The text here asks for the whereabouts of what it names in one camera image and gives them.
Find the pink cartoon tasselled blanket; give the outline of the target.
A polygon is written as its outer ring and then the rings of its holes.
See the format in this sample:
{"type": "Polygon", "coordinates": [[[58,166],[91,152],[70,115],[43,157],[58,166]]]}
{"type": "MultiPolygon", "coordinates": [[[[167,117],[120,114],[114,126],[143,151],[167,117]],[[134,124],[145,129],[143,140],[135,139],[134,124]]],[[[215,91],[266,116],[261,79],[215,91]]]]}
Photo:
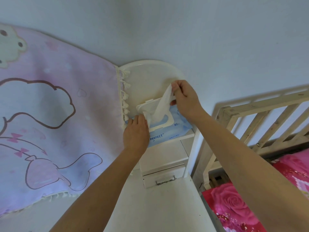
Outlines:
{"type": "Polygon", "coordinates": [[[79,196],[123,148],[128,71],[0,23],[0,218],[79,196]]]}

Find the person's left hand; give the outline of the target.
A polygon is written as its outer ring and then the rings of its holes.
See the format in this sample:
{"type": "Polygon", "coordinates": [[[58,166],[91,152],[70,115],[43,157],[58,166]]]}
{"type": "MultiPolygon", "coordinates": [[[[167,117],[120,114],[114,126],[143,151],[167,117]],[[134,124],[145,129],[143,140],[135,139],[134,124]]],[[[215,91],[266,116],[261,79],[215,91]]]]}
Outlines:
{"type": "Polygon", "coordinates": [[[123,133],[125,151],[141,157],[148,148],[150,141],[149,127],[141,124],[129,125],[123,133]]]}

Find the white drawer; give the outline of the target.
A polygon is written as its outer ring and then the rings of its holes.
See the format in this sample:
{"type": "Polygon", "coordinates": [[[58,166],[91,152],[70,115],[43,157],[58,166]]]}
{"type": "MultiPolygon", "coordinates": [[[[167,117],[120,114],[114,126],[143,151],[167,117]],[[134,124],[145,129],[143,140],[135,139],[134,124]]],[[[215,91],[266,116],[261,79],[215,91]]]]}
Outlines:
{"type": "Polygon", "coordinates": [[[143,180],[143,184],[145,188],[150,188],[150,187],[154,187],[155,185],[155,181],[160,181],[160,180],[168,180],[170,178],[173,177],[173,175],[175,175],[175,177],[178,178],[182,178],[184,171],[185,171],[185,164],[181,164],[175,167],[171,167],[159,172],[155,172],[149,175],[145,175],[142,176],[142,180],[143,180]]]}

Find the person's right hand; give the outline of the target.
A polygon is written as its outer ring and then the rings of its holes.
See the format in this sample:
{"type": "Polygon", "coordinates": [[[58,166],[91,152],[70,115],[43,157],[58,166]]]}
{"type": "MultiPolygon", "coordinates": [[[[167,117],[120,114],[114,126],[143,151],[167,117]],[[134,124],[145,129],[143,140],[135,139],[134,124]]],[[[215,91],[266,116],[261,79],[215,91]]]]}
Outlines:
{"type": "Polygon", "coordinates": [[[197,93],[186,80],[176,80],[171,84],[177,109],[189,122],[196,124],[205,113],[197,93]]]}

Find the blue wet wipes pack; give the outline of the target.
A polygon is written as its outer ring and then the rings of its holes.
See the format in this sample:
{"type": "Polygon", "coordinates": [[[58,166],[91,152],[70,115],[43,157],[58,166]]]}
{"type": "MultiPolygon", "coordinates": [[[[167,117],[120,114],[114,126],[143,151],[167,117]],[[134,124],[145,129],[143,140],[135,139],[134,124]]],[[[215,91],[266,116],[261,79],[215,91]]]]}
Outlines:
{"type": "MultiPolygon", "coordinates": [[[[135,115],[143,113],[145,108],[152,114],[161,98],[151,99],[135,107],[129,107],[128,117],[134,118],[135,115]]],[[[150,141],[148,148],[155,145],[175,140],[182,136],[193,134],[192,125],[180,114],[176,105],[169,106],[169,112],[165,113],[163,119],[158,123],[149,125],[150,141]]]]}

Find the pale wooden bed frame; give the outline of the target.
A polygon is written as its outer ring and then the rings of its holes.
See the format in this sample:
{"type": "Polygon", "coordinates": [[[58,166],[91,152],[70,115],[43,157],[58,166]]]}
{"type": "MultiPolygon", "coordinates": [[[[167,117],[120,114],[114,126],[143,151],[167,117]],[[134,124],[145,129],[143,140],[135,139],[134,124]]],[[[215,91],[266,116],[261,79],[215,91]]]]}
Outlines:
{"type": "Polygon", "coordinates": [[[214,119],[263,158],[309,146],[309,86],[217,105],[214,119]]]}

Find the pink rose bed sheet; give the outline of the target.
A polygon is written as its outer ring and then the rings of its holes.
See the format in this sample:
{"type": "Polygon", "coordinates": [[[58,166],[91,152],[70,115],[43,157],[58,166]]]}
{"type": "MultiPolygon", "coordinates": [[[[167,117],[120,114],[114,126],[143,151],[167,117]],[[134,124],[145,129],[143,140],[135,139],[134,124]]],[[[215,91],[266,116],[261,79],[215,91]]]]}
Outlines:
{"type": "MultiPolygon", "coordinates": [[[[270,162],[309,200],[309,148],[270,162]]],[[[267,232],[231,181],[202,193],[226,232],[267,232]]]]}

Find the white wet wipe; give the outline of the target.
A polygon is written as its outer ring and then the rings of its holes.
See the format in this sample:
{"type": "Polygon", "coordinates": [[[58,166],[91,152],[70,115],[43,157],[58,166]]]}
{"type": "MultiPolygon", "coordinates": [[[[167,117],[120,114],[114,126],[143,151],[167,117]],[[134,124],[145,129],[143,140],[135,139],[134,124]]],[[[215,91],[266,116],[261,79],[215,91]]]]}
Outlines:
{"type": "Polygon", "coordinates": [[[164,92],[162,98],[159,101],[159,104],[157,105],[157,108],[155,109],[155,112],[152,115],[152,124],[161,122],[164,116],[169,112],[172,97],[172,84],[170,84],[164,92]]]}

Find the person's right forearm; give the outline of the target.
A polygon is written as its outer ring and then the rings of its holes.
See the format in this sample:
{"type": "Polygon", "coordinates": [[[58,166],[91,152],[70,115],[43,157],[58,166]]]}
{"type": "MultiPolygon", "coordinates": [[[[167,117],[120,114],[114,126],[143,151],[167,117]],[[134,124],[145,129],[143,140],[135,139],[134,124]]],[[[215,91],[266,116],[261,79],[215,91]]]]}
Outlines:
{"type": "Polygon", "coordinates": [[[309,200],[202,108],[190,120],[267,232],[309,232],[309,200]]]}

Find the person's left forearm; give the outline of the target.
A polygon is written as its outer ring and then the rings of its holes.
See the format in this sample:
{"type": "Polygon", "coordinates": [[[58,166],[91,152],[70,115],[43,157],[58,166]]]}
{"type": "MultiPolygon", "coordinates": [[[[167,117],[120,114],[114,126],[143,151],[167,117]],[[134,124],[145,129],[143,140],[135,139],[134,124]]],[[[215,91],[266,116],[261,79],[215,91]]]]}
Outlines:
{"type": "Polygon", "coordinates": [[[120,193],[147,147],[126,147],[49,232],[103,232],[120,193]]]}

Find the white shelf cabinet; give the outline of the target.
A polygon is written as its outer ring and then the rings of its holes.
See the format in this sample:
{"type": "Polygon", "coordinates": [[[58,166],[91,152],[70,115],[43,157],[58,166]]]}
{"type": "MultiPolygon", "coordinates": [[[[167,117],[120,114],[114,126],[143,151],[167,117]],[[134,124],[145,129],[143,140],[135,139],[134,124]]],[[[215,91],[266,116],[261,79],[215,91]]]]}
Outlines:
{"type": "MultiPolygon", "coordinates": [[[[175,66],[158,60],[117,67],[131,87],[124,89],[129,107],[161,98],[168,85],[185,79],[175,66]]],[[[201,147],[201,135],[182,136],[147,149],[127,179],[103,232],[217,232],[214,219],[190,174],[201,147]],[[142,176],[185,164],[182,178],[145,188],[142,176]]]]}

